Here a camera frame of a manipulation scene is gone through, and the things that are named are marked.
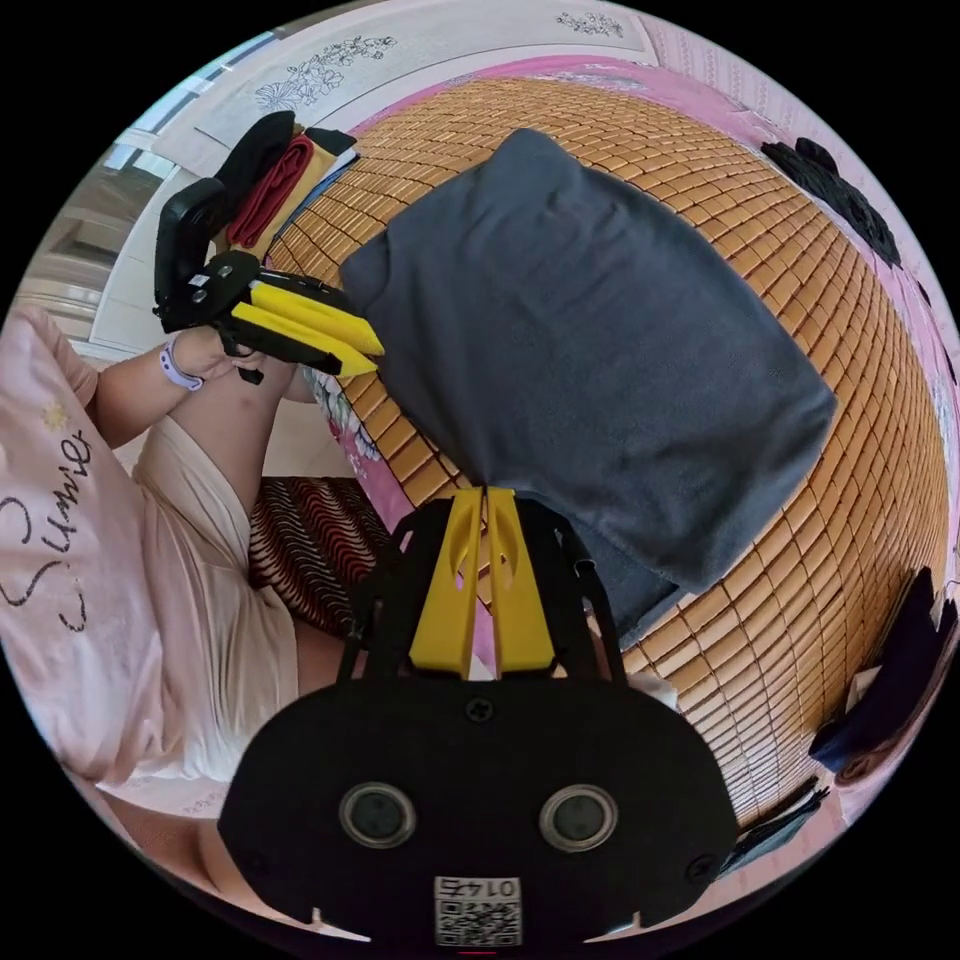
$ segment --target qr code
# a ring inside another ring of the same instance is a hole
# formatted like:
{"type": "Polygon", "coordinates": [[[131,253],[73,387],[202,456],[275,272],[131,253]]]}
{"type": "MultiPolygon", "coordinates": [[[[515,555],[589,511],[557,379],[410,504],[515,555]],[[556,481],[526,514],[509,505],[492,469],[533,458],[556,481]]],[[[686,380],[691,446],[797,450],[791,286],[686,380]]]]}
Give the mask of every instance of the qr code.
{"type": "Polygon", "coordinates": [[[437,877],[436,940],[442,947],[515,947],[522,942],[517,879],[437,877]]]}

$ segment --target folded clothes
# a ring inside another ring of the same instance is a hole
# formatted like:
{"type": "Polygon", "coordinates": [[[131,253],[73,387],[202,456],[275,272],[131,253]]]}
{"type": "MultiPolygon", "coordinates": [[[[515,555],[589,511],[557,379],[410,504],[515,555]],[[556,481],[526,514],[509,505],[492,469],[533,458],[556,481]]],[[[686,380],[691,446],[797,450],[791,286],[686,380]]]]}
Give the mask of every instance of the folded clothes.
{"type": "Polygon", "coordinates": [[[839,213],[887,266],[900,266],[900,251],[886,220],[840,176],[826,149],[805,137],[797,140],[796,149],[785,143],[764,143],[760,149],[797,186],[839,213]]]}
{"type": "Polygon", "coordinates": [[[943,607],[939,628],[929,567],[916,577],[880,651],[880,669],[866,692],[842,716],[824,724],[810,745],[810,756],[839,772],[858,756],[895,738],[923,700],[957,619],[952,601],[943,607]]]}
{"type": "Polygon", "coordinates": [[[318,152],[321,157],[330,157],[303,134],[287,144],[283,156],[250,191],[239,213],[227,227],[227,240],[231,244],[247,249],[256,245],[318,152]]]}
{"type": "MultiPolygon", "coordinates": [[[[283,233],[283,231],[286,230],[286,228],[289,227],[290,224],[293,223],[293,221],[296,220],[297,217],[299,217],[300,214],[303,213],[303,211],[306,210],[307,207],[309,207],[310,204],[317,199],[317,197],[323,196],[324,192],[334,183],[336,183],[337,180],[339,180],[340,177],[342,177],[343,174],[346,173],[354,163],[356,163],[357,159],[358,157],[356,154],[354,154],[352,159],[348,160],[343,166],[337,166],[335,169],[332,169],[325,174],[324,178],[315,187],[312,187],[310,192],[299,203],[297,203],[290,215],[283,221],[282,224],[280,224],[279,229],[273,231],[274,236],[279,236],[281,233],[283,233]]],[[[293,198],[294,194],[296,193],[298,193],[298,191],[295,190],[294,193],[290,195],[291,198],[293,198]]],[[[285,203],[284,209],[286,209],[288,206],[289,203],[285,203]]],[[[277,215],[276,220],[279,222],[279,214],[277,215]]]]}
{"type": "Polygon", "coordinates": [[[311,137],[296,137],[227,228],[227,240],[234,248],[246,250],[262,260],[274,237],[300,210],[306,198],[320,192],[321,187],[326,189],[356,159],[352,147],[346,147],[337,155],[317,146],[311,137]]]}
{"type": "Polygon", "coordinates": [[[411,422],[471,482],[570,519],[623,647],[730,569],[836,407],[709,241],[533,130],[394,217],[341,278],[411,422]]]}
{"type": "Polygon", "coordinates": [[[214,174],[226,192],[223,222],[236,218],[253,188],[273,169],[294,137],[294,113],[279,110],[261,117],[230,151],[214,174]]]}

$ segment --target striped cushion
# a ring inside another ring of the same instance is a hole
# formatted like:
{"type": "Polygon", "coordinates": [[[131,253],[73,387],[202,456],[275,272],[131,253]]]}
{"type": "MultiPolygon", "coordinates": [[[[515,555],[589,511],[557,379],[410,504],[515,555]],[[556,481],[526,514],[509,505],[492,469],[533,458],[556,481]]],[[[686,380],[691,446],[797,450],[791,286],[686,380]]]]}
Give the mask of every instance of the striped cushion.
{"type": "Polygon", "coordinates": [[[251,517],[250,582],[334,636],[353,620],[356,587],[390,535],[356,480],[264,477],[251,517]]]}

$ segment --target bamboo mat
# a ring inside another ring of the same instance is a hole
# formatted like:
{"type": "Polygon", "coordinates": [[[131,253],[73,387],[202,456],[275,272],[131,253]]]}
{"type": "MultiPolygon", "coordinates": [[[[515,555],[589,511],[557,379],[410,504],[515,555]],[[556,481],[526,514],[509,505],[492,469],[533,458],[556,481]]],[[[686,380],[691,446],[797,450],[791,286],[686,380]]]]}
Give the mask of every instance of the bamboo mat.
{"type": "MultiPolygon", "coordinates": [[[[696,226],[839,399],[793,500],[721,583],[625,654],[629,670],[679,690],[745,823],[815,769],[813,733],[869,659],[904,580],[944,569],[946,469],[923,371],[866,262],[769,164],[668,108],[586,86],[478,80],[380,121],[361,159],[278,238],[274,266],[337,284],[339,264],[391,217],[523,126],[696,226]]],[[[345,391],[411,503],[467,485],[376,376],[345,391]]]]}

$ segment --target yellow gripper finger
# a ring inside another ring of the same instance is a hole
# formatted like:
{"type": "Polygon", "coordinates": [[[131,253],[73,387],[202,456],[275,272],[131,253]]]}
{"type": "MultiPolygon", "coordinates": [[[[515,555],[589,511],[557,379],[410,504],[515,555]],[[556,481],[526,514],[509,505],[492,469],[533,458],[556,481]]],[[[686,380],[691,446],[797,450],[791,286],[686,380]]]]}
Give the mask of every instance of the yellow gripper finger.
{"type": "Polygon", "coordinates": [[[360,353],[373,357],[383,356],[383,344],[363,317],[271,286],[262,280],[255,280],[250,284],[250,299],[255,307],[262,307],[318,333],[340,340],[360,353]]]}
{"type": "Polygon", "coordinates": [[[497,673],[546,670],[554,649],[512,490],[487,490],[497,673]]]}
{"type": "Polygon", "coordinates": [[[483,490],[479,487],[460,490],[453,498],[440,555],[410,647],[410,660],[418,670],[452,673],[461,680],[470,676],[482,504],[483,490]]]}
{"type": "Polygon", "coordinates": [[[337,340],[305,324],[297,323],[288,317],[264,310],[262,307],[238,303],[233,308],[232,315],[238,320],[245,320],[247,323],[286,337],[288,340],[333,354],[343,364],[339,374],[341,377],[356,377],[363,373],[373,373],[377,369],[377,365],[369,357],[365,357],[359,350],[342,340],[337,340]]]}

